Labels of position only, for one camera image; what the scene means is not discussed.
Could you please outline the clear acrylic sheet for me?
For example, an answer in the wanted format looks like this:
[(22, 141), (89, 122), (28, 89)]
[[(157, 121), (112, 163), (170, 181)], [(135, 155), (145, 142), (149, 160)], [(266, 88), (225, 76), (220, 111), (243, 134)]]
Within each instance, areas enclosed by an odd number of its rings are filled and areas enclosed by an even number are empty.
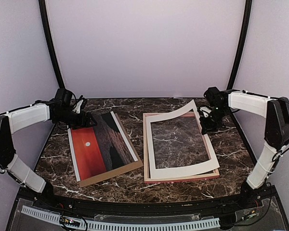
[(194, 115), (151, 123), (157, 169), (186, 167), (209, 160)]

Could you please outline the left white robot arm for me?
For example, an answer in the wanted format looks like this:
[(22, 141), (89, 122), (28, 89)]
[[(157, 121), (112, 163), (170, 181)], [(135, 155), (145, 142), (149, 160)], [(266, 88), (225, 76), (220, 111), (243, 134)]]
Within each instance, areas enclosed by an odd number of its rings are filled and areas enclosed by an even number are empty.
[(48, 210), (58, 206), (53, 186), (21, 159), (14, 145), (15, 136), (47, 121), (61, 122), (76, 129), (96, 126), (92, 114), (83, 110), (84, 105), (85, 100), (71, 106), (62, 100), (52, 99), (0, 113), (0, 173), (7, 173), (22, 187), (37, 194), (40, 203)]

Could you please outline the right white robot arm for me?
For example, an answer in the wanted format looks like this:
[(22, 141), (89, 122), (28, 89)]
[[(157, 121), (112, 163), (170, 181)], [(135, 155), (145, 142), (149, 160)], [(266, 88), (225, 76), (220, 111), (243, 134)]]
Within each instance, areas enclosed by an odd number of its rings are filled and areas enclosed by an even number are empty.
[(240, 195), (236, 199), (236, 205), (246, 209), (254, 202), (257, 191), (274, 172), (280, 158), (289, 150), (289, 100), (286, 97), (264, 96), (245, 90), (220, 91), (216, 87), (208, 88), (204, 97), (209, 105), (197, 110), (203, 135), (221, 128), (223, 118), (234, 110), (253, 113), (265, 119), (262, 153), (242, 183)]

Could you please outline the right small circuit board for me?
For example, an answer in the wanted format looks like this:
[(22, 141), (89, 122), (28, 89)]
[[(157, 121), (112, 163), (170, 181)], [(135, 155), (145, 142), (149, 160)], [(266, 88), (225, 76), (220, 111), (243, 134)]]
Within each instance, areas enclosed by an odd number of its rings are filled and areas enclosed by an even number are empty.
[(241, 221), (245, 221), (245, 220), (248, 220), (248, 219), (251, 219), (253, 217), (257, 216), (257, 213), (255, 210), (252, 210), (250, 211), (249, 213), (245, 214), (242, 218), (241, 218)]

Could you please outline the small circuit board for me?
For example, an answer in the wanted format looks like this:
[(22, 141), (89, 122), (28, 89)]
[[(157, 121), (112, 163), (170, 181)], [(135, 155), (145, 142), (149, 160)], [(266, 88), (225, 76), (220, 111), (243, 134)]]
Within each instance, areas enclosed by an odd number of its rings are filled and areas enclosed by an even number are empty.
[(255, 210), (252, 210), (250, 211), (249, 213), (245, 214), (242, 218), (241, 218), (241, 221), (245, 221), (245, 220), (248, 220), (248, 219), (251, 219), (253, 217), (257, 216), (257, 213)]
[(61, 216), (59, 218), (59, 223), (63, 224), (63, 225), (71, 225), (71, 226), (79, 226), (80, 225), (80, 222), (78, 222), (74, 219), (71, 219), (71, 218), (63, 217), (63, 216)]

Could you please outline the left small circuit board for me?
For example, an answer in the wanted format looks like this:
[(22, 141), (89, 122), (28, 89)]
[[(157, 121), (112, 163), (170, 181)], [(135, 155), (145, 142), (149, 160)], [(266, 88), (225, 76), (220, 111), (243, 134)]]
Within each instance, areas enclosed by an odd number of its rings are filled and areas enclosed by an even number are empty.
[(71, 226), (79, 226), (80, 225), (80, 222), (78, 222), (74, 219), (71, 219), (71, 218), (63, 217), (63, 216), (61, 216), (59, 218), (59, 223), (63, 224), (63, 225), (71, 225)]

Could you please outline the black front rail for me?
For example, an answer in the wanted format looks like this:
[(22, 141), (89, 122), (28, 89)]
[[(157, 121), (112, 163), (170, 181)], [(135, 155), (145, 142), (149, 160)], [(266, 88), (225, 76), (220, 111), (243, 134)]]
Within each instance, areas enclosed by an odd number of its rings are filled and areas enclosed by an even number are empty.
[(202, 218), (205, 216), (230, 216), (230, 220), (234, 221), (235, 213), (240, 210), (247, 211), (255, 208), (256, 212), (260, 213), (262, 216), (266, 212), (279, 209), (275, 198), (276, 195), (277, 192), (274, 187), (267, 188), (260, 192), (260, 199), (254, 197), (255, 201), (248, 201), (244, 207), (238, 204), (239, 195), (208, 200), (163, 204), (98, 202), (55, 196), (55, 200), (59, 205), (51, 205), (50, 202), (47, 202), (43, 198), (37, 198), (37, 200), (35, 200), (33, 194), (27, 191), (21, 191), (18, 194), (18, 197), (28, 199), (31, 205), (38, 208), (51, 209), (69, 215), (81, 215), (88, 218), (97, 215), (148, 217), (200, 214)]

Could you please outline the right black enclosure post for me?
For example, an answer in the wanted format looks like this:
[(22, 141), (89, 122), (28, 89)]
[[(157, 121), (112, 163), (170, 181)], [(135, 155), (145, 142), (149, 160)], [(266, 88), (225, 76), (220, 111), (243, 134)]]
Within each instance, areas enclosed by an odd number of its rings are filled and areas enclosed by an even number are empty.
[(246, 0), (236, 54), (226, 89), (232, 90), (236, 81), (247, 37), (253, 0)]

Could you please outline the black enclosure post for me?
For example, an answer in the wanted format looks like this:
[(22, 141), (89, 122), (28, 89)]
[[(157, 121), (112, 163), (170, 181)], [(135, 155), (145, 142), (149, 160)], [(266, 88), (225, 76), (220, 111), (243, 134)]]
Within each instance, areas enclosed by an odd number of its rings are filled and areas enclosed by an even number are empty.
[(253, 0), (246, 0), (236, 54), (226, 89), (232, 90), (236, 81), (247, 37)]
[(44, 36), (46, 39), (46, 44), (47, 44), (49, 56), (51, 59), (51, 63), (53, 66), (54, 74), (56, 77), (56, 81), (57, 81), (59, 88), (65, 89), (66, 87), (65, 87), (62, 73), (61, 73), (61, 70), (59, 67), (59, 62), (58, 62), (58, 59), (56, 56), (56, 51), (54, 48), (49, 18), (48, 18), (48, 14), (47, 14), (46, 1), (45, 0), (38, 0), (38, 3), (39, 3), (39, 11), (40, 11), (40, 17), (41, 17), (41, 21), (42, 21)]

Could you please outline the left black enclosure post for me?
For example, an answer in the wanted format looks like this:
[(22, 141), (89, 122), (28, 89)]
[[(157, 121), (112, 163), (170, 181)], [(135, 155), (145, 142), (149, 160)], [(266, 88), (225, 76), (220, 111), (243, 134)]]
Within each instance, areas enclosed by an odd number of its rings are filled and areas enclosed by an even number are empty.
[(41, 17), (41, 21), (42, 21), (44, 36), (46, 39), (46, 44), (47, 44), (49, 56), (51, 59), (51, 63), (53, 66), (54, 74), (56, 77), (56, 81), (57, 81), (59, 88), (65, 89), (66, 87), (65, 87), (62, 73), (61, 73), (61, 70), (59, 67), (59, 62), (58, 62), (58, 59), (56, 56), (56, 51), (54, 48), (49, 18), (48, 18), (48, 14), (47, 14), (46, 1), (45, 0), (38, 0), (38, 3), (39, 3), (39, 11), (40, 11), (40, 17)]

